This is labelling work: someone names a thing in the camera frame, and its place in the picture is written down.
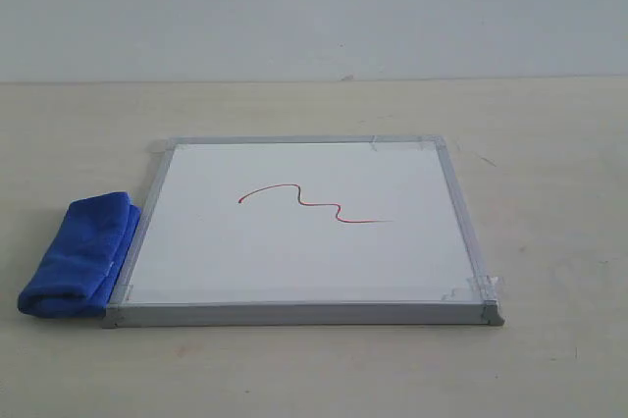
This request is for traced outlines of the blue microfiber cloth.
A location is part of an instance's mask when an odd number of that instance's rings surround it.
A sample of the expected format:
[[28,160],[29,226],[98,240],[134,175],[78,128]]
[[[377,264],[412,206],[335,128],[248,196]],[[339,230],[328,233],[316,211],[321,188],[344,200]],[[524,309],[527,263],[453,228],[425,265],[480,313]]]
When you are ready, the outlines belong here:
[[139,217],[125,192],[72,202],[18,296],[19,311],[47,319],[103,315]]

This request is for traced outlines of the white board with metal frame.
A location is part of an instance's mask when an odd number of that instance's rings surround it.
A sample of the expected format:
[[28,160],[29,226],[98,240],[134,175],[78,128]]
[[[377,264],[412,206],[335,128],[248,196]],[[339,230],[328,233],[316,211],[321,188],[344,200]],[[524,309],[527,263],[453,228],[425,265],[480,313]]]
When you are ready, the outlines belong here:
[[439,136],[178,137],[109,328],[504,322]]

